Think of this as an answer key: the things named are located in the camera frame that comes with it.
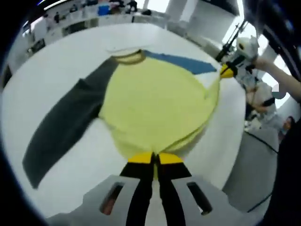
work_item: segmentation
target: black cable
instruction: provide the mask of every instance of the black cable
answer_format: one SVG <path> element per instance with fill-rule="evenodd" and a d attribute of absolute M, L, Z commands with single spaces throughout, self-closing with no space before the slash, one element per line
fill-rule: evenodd
<path fill-rule="evenodd" d="M 247 133 L 248 135 L 254 137 L 255 139 L 257 139 L 258 141 L 260 141 L 261 143 L 265 144 L 267 147 L 269 147 L 273 152 L 275 152 L 276 154 L 278 154 L 278 151 L 276 151 L 271 145 L 269 145 L 267 142 L 265 142 L 264 140 L 261 140 L 260 138 L 258 138 L 257 136 L 245 131 L 245 133 Z M 257 207 L 259 207 L 261 204 L 263 204 L 265 201 L 267 201 L 267 199 L 269 197 L 272 196 L 272 192 L 270 194 L 268 194 L 265 198 L 263 198 L 259 203 L 257 203 L 256 205 L 254 205 L 251 209 L 249 209 L 247 211 L 247 213 L 253 211 L 254 209 L 256 209 Z"/>
<path fill-rule="evenodd" d="M 271 196 L 272 196 L 272 192 L 267 197 L 265 197 L 263 200 L 261 200 L 259 203 L 257 203 L 256 205 L 254 205 L 251 209 L 249 209 L 247 211 L 247 213 L 249 213 L 249 212 L 253 211 L 254 209 L 256 209 L 257 207 L 259 207 L 261 204 L 263 204 L 265 201 L 267 201 L 267 199 L 269 197 L 271 197 Z"/>
<path fill-rule="evenodd" d="M 264 140 L 261 140 L 260 138 L 258 138 L 257 136 L 253 135 L 252 133 L 249 133 L 247 131 L 245 131 L 248 135 L 254 137 L 255 139 L 257 139 L 258 141 L 262 142 L 263 144 L 265 144 L 267 147 L 269 147 L 273 152 L 275 152 L 276 154 L 278 154 L 278 151 L 276 151 L 271 145 L 269 145 L 267 142 L 265 142 Z"/>

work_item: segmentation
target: black strap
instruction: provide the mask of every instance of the black strap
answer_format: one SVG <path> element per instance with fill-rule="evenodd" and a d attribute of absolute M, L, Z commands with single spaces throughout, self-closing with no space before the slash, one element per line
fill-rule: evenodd
<path fill-rule="evenodd" d="M 272 97 L 272 98 L 270 98 L 270 99 L 264 101 L 264 102 L 262 103 L 262 106 L 263 106 L 263 107 L 269 107 L 269 106 L 271 106 L 271 105 L 274 104 L 274 103 L 275 103 L 275 98 Z"/>

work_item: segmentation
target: dark gray sleeve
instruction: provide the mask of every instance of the dark gray sleeve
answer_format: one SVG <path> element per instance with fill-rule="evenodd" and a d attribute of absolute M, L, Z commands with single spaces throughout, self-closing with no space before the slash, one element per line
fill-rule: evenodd
<path fill-rule="evenodd" d="M 109 59 L 84 80 L 80 79 L 43 119 L 23 159 L 23 168 L 32 187 L 38 187 L 50 168 L 97 117 L 116 67 L 117 63 Z"/>

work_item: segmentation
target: desk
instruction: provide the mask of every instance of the desk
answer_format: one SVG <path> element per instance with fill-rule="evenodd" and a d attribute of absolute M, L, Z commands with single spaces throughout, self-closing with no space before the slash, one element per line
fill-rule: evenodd
<path fill-rule="evenodd" d="M 110 54 L 108 47 L 134 46 L 220 65 L 193 43 L 151 24 L 118 24 L 87 29 L 61 39 L 32 56 L 11 78 L 3 92 L 2 133 L 5 153 L 26 196 L 45 217 L 70 212 L 83 195 L 109 174 L 118 175 L 126 164 L 105 124 L 97 119 L 83 138 L 48 172 L 33 190 L 22 167 L 29 141 L 46 113 L 78 81 Z M 210 83 L 218 73 L 197 79 Z M 245 116 L 245 95 L 234 79 L 221 81 L 219 104 L 203 137 L 184 158 L 192 174 L 203 175 L 222 188 L 234 165 Z M 148 222 L 160 217 L 151 210 Z"/>

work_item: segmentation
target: hand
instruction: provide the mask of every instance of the hand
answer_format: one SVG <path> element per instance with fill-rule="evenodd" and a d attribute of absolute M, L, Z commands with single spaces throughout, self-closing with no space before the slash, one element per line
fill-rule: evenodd
<path fill-rule="evenodd" d="M 253 61 L 253 64 L 254 64 L 255 68 L 257 68 L 261 71 L 264 71 L 264 72 L 266 72 L 269 63 L 270 62 L 268 60 L 263 59 L 261 57 L 255 59 Z"/>

